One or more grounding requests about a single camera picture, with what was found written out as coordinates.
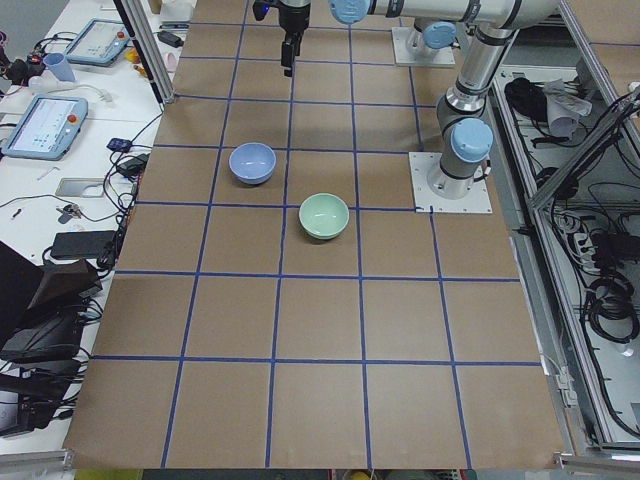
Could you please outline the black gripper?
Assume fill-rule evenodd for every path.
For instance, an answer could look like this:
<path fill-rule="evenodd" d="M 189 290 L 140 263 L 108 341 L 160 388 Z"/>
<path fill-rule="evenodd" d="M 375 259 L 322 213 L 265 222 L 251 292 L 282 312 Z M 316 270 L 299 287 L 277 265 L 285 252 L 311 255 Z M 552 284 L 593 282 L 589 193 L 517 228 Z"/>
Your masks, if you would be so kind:
<path fill-rule="evenodd" d="M 279 25 L 286 32 L 281 43 L 281 66 L 284 75 L 292 77 L 302 34 L 309 26 L 310 0 L 279 0 L 278 10 Z"/>

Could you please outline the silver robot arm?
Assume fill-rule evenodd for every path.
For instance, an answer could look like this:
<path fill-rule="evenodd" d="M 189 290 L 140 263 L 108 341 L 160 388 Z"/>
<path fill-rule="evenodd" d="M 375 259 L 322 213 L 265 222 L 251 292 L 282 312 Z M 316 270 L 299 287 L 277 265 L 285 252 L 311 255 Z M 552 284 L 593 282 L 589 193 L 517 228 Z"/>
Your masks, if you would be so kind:
<path fill-rule="evenodd" d="M 439 164 L 427 175 L 429 188 L 450 200 L 465 197 L 494 135 L 481 119 L 485 98 L 516 33 L 551 15 L 557 1 L 331 1 L 333 17 L 346 25 L 368 15 L 456 21 L 476 26 L 456 82 L 437 105 L 443 139 Z"/>
<path fill-rule="evenodd" d="M 330 13 L 345 25 L 352 25 L 374 13 L 374 1 L 330 1 Z M 284 75 L 293 75 L 296 58 L 304 32 L 309 27 L 311 3 L 309 1 L 256 1 L 253 14 L 262 20 L 272 9 L 278 11 L 280 27 L 285 31 L 281 44 L 281 66 Z M 455 64 L 451 46 L 457 37 L 452 22 L 416 18 L 411 27 L 394 27 L 392 42 L 394 60 L 398 66 L 424 66 L 451 68 Z"/>

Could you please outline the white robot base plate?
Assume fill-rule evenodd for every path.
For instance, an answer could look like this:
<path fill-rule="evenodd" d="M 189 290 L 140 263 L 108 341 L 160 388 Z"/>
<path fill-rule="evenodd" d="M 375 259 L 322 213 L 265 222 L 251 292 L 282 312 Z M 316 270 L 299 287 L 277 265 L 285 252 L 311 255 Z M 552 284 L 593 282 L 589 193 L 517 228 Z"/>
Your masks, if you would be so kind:
<path fill-rule="evenodd" d="M 419 213 L 491 214 L 492 205 L 480 166 L 463 180 L 447 176 L 441 169 L 439 152 L 408 155 L 414 198 Z"/>

